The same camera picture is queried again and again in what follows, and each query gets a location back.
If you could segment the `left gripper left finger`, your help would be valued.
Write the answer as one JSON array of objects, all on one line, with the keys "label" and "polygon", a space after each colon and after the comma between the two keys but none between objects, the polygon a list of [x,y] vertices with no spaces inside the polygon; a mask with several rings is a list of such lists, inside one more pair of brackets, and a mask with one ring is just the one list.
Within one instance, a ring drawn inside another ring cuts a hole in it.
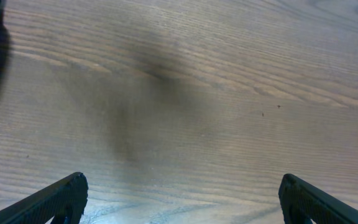
[{"label": "left gripper left finger", "polygon": [[79,224],[87,201],[87,179],[74,172],[0,210],[0,224]]}]

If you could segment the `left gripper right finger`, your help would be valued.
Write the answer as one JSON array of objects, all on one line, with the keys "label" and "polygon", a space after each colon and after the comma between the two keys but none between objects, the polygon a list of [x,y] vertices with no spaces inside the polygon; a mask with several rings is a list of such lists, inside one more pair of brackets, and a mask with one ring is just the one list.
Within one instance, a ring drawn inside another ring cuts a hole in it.
[{"label": "left gripper right finger", "polygon": [[285,224],[358,224],[358,210],[293,174],[278,191]]}]

